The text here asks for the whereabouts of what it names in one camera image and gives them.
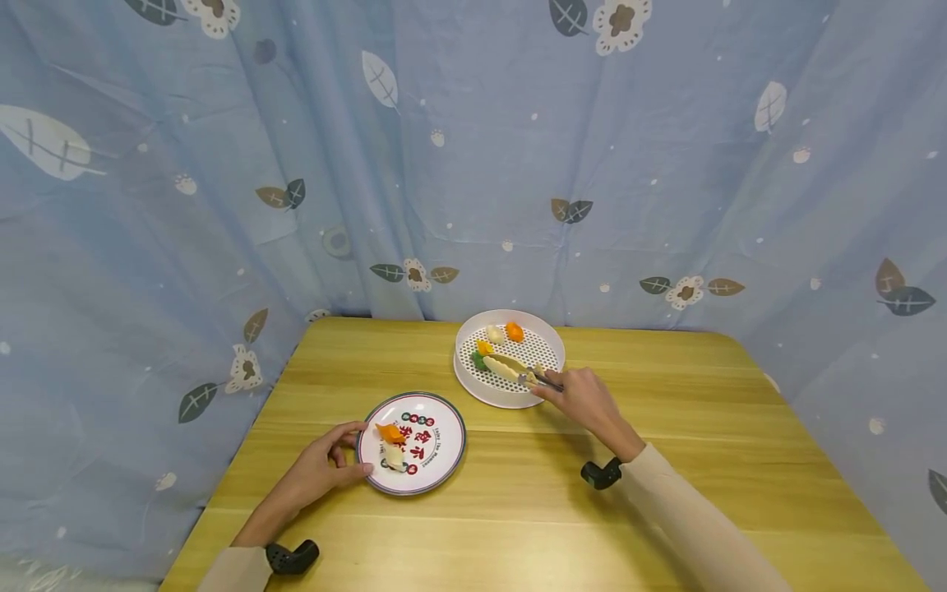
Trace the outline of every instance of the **green vegetable piece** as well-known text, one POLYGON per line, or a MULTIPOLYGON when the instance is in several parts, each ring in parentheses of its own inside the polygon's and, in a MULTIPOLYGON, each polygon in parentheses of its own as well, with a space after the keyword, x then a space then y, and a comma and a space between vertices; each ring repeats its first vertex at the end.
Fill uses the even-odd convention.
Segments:
POLYGON ((479 351, 474 351, 471 353, 471 360, 473 360, 473 365, 476 366, 476 369, 489 372, 490 369, 487 368, 487 365, 483 363, 483 356, 480 355, 479 351))

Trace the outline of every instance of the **orange food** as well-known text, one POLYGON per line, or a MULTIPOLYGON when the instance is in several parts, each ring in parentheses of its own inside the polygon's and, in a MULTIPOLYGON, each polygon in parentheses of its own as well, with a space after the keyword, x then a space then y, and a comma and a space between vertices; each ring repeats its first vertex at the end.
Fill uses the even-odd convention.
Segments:
POLYGON ((388 425, 379 425, 376 423, 375 427, 378 428, 378 434, 382 437, 382 440, 389 444, 404 444, 404 436, 402 436, 402 433, 398 430, 398 426, 394 423, 389 423, 388 425))
POLYGON ((510 341, 522 342, 526 339, 526 336, 523 334, 523 328, 510 321, 507 323, 507 337, 510 341))

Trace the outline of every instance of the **wooden table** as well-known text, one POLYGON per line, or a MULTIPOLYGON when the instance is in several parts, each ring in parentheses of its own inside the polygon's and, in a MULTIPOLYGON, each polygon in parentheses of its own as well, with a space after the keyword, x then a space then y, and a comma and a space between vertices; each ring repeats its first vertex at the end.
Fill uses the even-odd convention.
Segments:
MULTIPOLYGON (((194 590, 314 437, 410 390, 467 423, 457 472, 417 498, 367 485, 283 535, 323 557, 267 590, 670 592, 697 584, 658 531, 579 478, 611 456, 548 404, 503 410, 451 368, 454 323, 326 318, 296 350, 161 590, 194 590)), ((562 328, 567 365, 594 368, 622 412, 762 549, 795 592, 926 590, 743 348, 711 333, 562 328)))

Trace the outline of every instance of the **left hand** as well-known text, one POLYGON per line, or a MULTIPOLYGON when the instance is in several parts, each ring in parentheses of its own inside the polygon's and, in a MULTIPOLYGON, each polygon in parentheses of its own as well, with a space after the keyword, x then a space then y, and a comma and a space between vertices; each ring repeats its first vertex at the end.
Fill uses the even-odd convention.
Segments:
POLYGON ((365 422, 336 425, 307 446, 267 496, 287 510, 300 511, 337 487, 346 487, 371 475, 370 462, 349 465, 343 447, 354 448, 365 422))

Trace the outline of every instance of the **white strainer tray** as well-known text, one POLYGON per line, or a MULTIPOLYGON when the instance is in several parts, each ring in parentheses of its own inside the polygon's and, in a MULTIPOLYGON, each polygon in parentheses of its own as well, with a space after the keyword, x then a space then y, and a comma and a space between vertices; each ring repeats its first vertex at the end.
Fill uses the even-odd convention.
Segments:
POLYGON ((543 400, 530 394, 525 386, 476 369, 471 360, 477 339, 487 340, 487 326, 495 325, 503 330, 510 321, 523 328, 526 338, 522 343, 507 339, 502 344, 493 344, 494 351, 514 357, 528 366, 539 362, 546 368, 563 368, 563 341, 543 319, 521 311, 497 310, 477 314, 460 327, 454 345, 454 373, 463 387, 480 401, 505 409, 524 409, 543 400))

